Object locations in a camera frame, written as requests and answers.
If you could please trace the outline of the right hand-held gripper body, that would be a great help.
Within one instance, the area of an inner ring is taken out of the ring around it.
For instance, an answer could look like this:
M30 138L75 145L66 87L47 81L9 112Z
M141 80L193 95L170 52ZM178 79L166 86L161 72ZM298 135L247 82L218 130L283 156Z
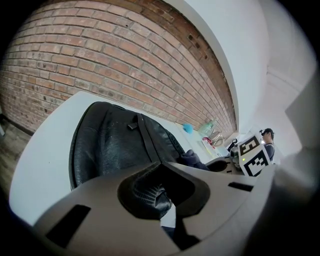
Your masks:
M252 135L237 145L239 167L248 177L257 177L272 164L265 147L257 135Z

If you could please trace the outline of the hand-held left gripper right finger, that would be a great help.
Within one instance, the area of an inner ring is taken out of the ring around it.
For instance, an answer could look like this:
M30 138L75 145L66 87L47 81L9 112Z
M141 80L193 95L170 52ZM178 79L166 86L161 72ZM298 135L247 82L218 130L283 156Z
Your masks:
M163 165L164 187L175 205L175 235L163 250L244 250L257 220L246 217L256 178L175 163Z

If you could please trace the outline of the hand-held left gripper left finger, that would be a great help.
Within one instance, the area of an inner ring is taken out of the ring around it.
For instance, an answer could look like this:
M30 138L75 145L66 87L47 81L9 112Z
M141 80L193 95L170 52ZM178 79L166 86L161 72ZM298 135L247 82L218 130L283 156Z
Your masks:
M150 163L93 178L49 207L36 221L40 238L63 256L171 256L179 247L157 219L132 215L121 203L121 183L145 172L166 184L180 170L171 163Z

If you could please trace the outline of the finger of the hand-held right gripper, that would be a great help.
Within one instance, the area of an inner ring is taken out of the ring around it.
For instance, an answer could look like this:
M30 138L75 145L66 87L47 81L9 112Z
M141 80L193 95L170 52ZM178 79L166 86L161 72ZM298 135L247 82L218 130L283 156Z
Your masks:
M238 164L239 160L237 158L230 156L221 156L209 161L205 165L208 168L233 168Z
M214 173L226 174L226 175L240 175L243 176L243 172L237 169L231 164L211 164L207 168Z

